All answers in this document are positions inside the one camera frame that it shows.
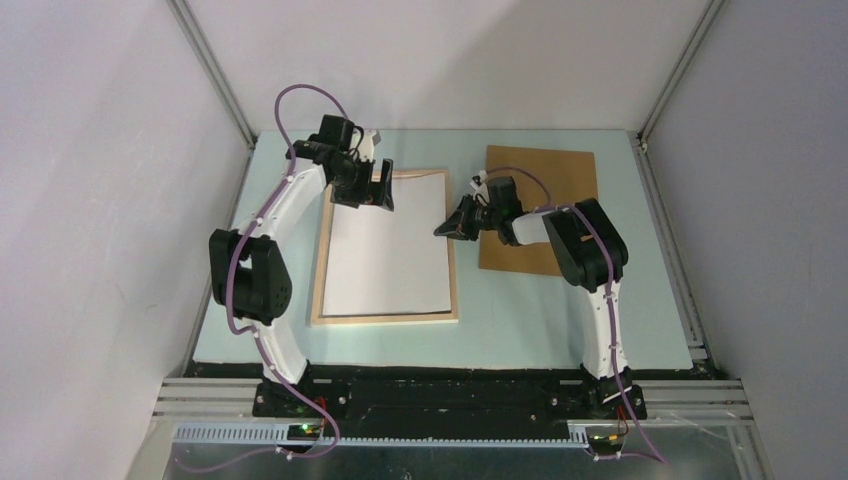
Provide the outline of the brown backing board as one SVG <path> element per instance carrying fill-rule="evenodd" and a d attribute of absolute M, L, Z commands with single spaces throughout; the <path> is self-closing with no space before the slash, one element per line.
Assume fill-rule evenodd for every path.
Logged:
<path fill-rule="evenodd" d="M 485 169 L 494 177 L 511 176 L 526 210 L 599 196 L 591 152 L 489 145 Z M 561 275 L 550 245 L 507 246 L 494 231 L 481 233 L 478 266 L 493 271 Z"/>

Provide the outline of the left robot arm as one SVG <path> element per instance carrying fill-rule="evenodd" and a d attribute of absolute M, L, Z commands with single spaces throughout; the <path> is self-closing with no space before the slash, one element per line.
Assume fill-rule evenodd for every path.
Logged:
<path fill-rule="evenodd" d="M 286 315 L 295 292 L 281 243 L 320 195 L 338 206 L 394 209 L 393 162 L 378 162 L 376 130 L 335 115 L 307 139 L 285 140 L 284 170 L 239 226 L 209 238 L 212 294 L 230 331 L 251 336 L 262 362 L 254 412 L 264 416 L 342 417 L 349 391 L 320 390 Z"/>

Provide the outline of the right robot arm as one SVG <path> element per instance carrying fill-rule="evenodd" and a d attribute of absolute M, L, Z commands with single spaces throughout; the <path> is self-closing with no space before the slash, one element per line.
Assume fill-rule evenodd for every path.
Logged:
<path fill-rule="evenodd" d="M 632 371 L 624 351 L 619 294 L 629 252 L 595 198 L 572 205 L 523 208 L 510 176 L 473 177 L 473 193 L 433 231 L 437 237 L 475 241 L 496 232 L 511 247 L 550 246 L 564 280 L 587 299 L 583 320 L 581 402 L 596 418 L 616 416 L 631 406 Z"/>

